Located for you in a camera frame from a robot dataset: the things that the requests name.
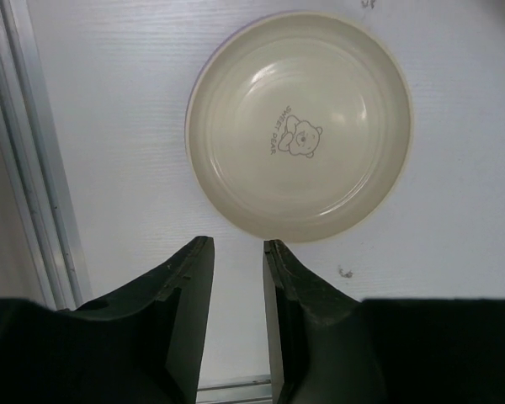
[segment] silver metal strip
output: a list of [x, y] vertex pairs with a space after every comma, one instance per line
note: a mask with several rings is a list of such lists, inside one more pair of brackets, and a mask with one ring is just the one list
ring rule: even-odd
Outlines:
[[51, 283], [45, 269], [43, 256], [41, 255], [40, 244], [38, 243], [37, 236], [35, 235], [34, 223], [30, 216], [28, 202], [24, 196], [23, 184], [15, 162], [15, 155], [9, 141], [8, 128], [3, 119], [2, 106], [0, 105], [0, 148], [2, 149], [3, 159], [8, 170], [9, 180], [13, 188], [13, 194], [19, 208], [19, 214], [23, 223], [24, 233], [29, 245], [29, 250], [34, 262], [34, 267], [37, 272], [38, 280], [40, 282], [41, 294], [45, 300], [45, 304], [52, 310], [56, 309], [54, 295], [52, 294]]
[[269, 376], [199, 388], [197, 404], [272, 404]]
[[75, 309], [77, 303], [62, 255], [52, 208], [48, 199], [40, 159], [32, 135], [29, 116], [8, 32], [0, 9], [0, 103], [8, 128], [13, 153], [17, 159], [20, 179], [35, 229], [40, 253], [52, 289], [57, 309]]
[[93, 293], [29, 16], [28, 2], [4, 0], [1, 3], [72, 293], [76, 303], [80, 305], [84, 301], [91, 300]]

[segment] white object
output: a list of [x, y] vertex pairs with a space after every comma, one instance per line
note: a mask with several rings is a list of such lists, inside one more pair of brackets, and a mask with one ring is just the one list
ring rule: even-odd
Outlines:
[[401, 69], [356, 24], [278, 14], [214, 54], [189, 103], [200, 186], [261, 238], [305, 242], [363, 220], [405, 161], [412, 109]]

